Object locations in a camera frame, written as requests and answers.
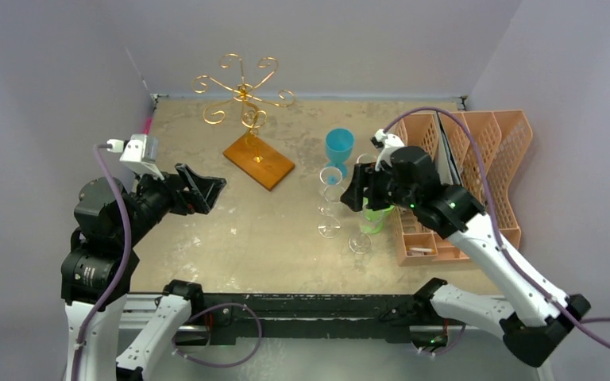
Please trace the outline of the green plastic goblet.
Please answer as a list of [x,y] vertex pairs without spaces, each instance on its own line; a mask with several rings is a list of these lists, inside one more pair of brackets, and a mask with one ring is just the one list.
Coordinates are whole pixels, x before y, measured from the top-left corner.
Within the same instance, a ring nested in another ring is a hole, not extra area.
[[362,233],[373,235],[384,228],[385,218],[392,212],[394,206],[382,210],[372,210],[364,204],[361,210],[359,228]]

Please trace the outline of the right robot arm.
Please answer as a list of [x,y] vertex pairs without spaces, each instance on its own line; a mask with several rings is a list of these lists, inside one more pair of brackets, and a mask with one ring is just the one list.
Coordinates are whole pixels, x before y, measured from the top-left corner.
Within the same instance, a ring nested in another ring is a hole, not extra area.
[[352,211],[397,206],[463,251],[505,300],[471,294],[433,278],[413,296],[423,322],[447,318],[500,338],[522,363],[541,367],[590,309],[538,273],[494,228],[489,211],[464,187],[440,181],[433,160],[417,146],[396,149],[383,164],[356,164],[341,201]]

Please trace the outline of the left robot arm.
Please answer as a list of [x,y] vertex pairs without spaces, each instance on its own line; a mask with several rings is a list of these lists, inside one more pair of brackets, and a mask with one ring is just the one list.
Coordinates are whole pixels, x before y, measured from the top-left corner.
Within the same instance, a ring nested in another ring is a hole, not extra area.
[[162,179],[138,178],[128,191],[105,177],[86,184],[74,215],[79,226],[61,265],[61,297],[68,320],[68,380],[146,380],[181,324],[205,314],[197,283],[172,280],[154,317],[123,352],[119,325],[139,263],[134,247],[167,214],[208,214],[226,186],[224,178],[201,176],[186,164]]

